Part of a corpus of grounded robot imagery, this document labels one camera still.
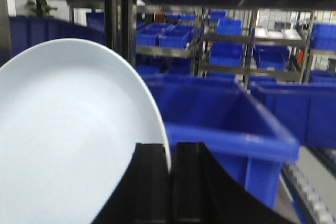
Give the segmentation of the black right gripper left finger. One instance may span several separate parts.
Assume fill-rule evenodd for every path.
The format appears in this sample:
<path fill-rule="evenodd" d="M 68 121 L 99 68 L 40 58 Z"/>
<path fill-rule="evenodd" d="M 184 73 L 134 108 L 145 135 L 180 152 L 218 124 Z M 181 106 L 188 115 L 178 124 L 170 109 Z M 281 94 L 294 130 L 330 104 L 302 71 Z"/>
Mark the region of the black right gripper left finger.
<path fill-rule="evenodd" d="M 131 162 L 93 223 L 169 223 L 169 174 L 162 144 L 136 144 Z"/>

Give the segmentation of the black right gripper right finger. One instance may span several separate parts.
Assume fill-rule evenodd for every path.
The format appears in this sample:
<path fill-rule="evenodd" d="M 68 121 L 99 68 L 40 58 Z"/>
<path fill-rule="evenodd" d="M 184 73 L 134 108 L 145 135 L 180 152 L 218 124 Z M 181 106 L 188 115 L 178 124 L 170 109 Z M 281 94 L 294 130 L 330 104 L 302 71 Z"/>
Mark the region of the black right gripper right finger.
<path fill-rule="evenodd" d="M 177 143 L 172 173 L 173 223 L 290 223 L 237 183 L 203 143 Z"/>

